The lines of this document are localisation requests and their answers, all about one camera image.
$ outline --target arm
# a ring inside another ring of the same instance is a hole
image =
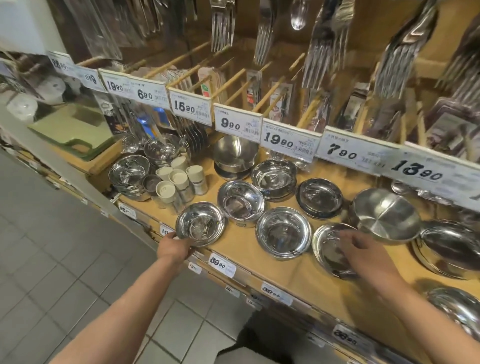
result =
[[[107,311],[83,329],[51,364],[131,364],[190,241],[167,234],[153,263]]]
[[[370,235],[342,231],[339,246],[352,268],[383,298],[436,364],[478,363],[480,343],[400,276],[385,248]]]

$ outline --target white plastic lid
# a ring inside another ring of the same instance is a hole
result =
[[[176,157],[170,165],[172,168],[179,169],[179,170],[186,170],[187,169],[187,159],[186,157]]]
[[[60,77],[48,76],[35,90],[43,97],[46,104],[58,105],[63,102],[62,95],[65,89],[65,82]]]
[[[31,124],[35,121],[35,113],[38,109],[37,101],[25,94],[18,94],[7,105],[7,110],[17,119]]]
[[[184,190],[190,185],[187,174],[182,170],[173,170],[168,177],[179,190]]]
[[[156,194],[165,204],[170,204],[175,201],[175,194],[177,193],[177,189],[172,182],[169,181],[162,181],[158,185],[156,185]]]
[[[155,171],[155,174],[160,177],[163,181],[170,181],[168,175],[173,171],[172,167],[162,167]]]
[[[201,182],[205,178],[204,168],[202,166],[190,166],[185,171],[193,183]]]

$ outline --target hand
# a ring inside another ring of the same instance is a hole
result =
[[[182,263],[193,253],[190,249],[193,244],[192,239],[174,239],[175,232],[169,232],[158,243],[156,255],[158,258],[171,257],[175,263]]]
[[[343,230],[338,235],[338,246],[353,270],[380,296],[387,300],[394,299],[393,295],[408,286],[381,243],[357,230]]]

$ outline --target forearm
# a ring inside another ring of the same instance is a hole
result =
[[[480,362],[480,343],[407,284],[385,299],[435,364]]]
[[[177,269],[170,257],[158,259],[51,363],[131,364]]]

